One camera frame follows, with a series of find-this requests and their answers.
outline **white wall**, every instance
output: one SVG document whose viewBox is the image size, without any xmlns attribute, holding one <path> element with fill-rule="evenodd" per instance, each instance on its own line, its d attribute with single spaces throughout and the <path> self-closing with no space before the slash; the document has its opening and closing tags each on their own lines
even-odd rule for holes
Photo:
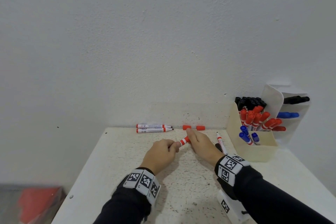
<svg viewBox="0 0 336 224">
<path fill-rule="evenodd" d="M 104 127 L 131 126 L 158 102 L 258 96 L 280 78 L 313 99 L 290 147 L 336 193 L 336 0 L 0 0 L 0 9 L 0 183 L 69 189 Z"/>
</svg>

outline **speckled tabletop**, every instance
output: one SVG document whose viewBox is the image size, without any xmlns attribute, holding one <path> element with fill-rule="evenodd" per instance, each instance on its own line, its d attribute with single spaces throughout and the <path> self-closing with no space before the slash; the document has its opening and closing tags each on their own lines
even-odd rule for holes
<svg viewBox="0 0 336 224">
<path fill-rule="evenodd" d="M 225 130 L 208 129 L 204 133 L 216 143 L 217 131 L 228 152 L 236 153 Z M 135 128 L 107 128 L 52 224 L 91 224 L 115 186 L 140 165 L 153 142 L 185 136 L 181 129 L 137 134 Z M 291 152 L 279 149 L 270 162 L 252 166 L 264 179 L 336 222 L 336 198 Z M 216 199 L 220 186 L 213 168 L 198 158 L 190 145 L 180 149 L 174 162 L 157 179 L 162 188 L 157 207 L 146 223 L 230 223 Z"/>
</svg>

